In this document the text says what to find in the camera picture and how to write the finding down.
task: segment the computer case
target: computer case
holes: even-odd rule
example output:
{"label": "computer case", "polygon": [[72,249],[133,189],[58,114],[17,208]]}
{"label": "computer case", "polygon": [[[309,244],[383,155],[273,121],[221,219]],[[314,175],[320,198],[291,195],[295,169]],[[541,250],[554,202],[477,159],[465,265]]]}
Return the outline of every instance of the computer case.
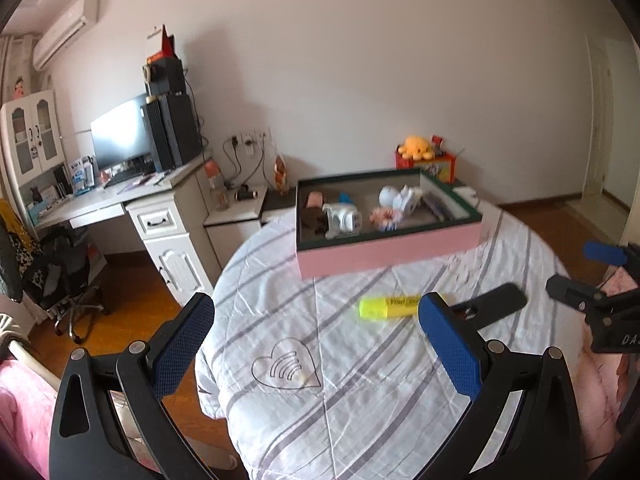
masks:
{"label": "computer case", "polygon": [[156,171],[185,165],[202,151],[187,94],[158,96],[141,108]]}

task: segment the door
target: door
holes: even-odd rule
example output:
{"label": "door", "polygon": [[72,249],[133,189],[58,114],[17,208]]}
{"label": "door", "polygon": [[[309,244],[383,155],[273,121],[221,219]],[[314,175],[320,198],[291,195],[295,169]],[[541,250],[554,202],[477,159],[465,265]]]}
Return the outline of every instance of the door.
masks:
{"label": "door", "polygon": [[611,71],[606,54],[598,47],[589,44],[591,56],[591,79],[593,91],[593,129],[587,175],[584,179],[583,196],[602,192],[607,176],[609,155],[611,152],[613,95]]}
{"label": "door", "polygon": [[11,156],[15,179],[18,186],[22,186],[41,173],[31,122],[30,98],[7,103],[2,123],[8,137],[5,146]]}
{"label": "door", "polygon": [[38,158],[42,171],[47,171],[65,161],[56,121],[53,90],[38,92],[31,97],[33,98],[31,114]]}
{"label": "door", "polygon": [[185,306],[196,292],[213,295],[213,286],[188,234],[146,240],[145,246],[164,283],[181,306]]}

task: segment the screw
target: screw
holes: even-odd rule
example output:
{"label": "screw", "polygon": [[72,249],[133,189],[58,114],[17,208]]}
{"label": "screw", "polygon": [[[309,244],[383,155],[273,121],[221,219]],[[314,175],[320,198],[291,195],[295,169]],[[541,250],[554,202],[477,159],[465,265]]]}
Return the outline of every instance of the screw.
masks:
{"label": "screw", "polygon": [[487,343],[487,348],[494,354],[501,354],[504,352],[504,345],[502,344],[502,341],[498,341],[497,339],[491,339],[491,341]]}
{"label": "screw", "polygon": [[549,347],[549,355],[553,359],[562,359],[562,350],[556,346]]}
{"label": "screw", "polygon": [[76,348],[73,352],[71,352],[71,360],[79,361],[84,357],[84,348]]}
{"label": "screw", "polygon": [[134,341],[129,345],[129,352],[132,354],[139,354],[145,349],[145,346],[144,341]]}

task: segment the heart embroidery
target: heart embroidery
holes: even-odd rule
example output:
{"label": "heart embroidery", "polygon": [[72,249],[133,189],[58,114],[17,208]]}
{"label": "heart embroidery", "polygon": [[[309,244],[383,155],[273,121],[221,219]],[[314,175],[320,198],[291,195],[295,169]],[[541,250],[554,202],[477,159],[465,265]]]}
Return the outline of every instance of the heart embroidery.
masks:
{"label": "heart embroidery", "polygon": [[288,337],[277,342],[270,356],[258,357],[251,373],[260,384],[281,390],[320,387],[316,365],[309,349]]}

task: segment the yellow octopus plush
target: yellow octopus plush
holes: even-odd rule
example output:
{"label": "yellow octopus plush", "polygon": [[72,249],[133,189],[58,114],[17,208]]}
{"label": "yellow octopus plush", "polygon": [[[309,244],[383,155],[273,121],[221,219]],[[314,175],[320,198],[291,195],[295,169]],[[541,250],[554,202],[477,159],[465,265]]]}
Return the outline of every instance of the yellow octopus plush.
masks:
{"label": "yellow octopus plush", "polygon": [[412,158],[415,161],[419,161],[431,160],[433,158],[431,145],[422,137],[407,137],[404,145],[398,147],[398,153],[400,153],[405,160]]}

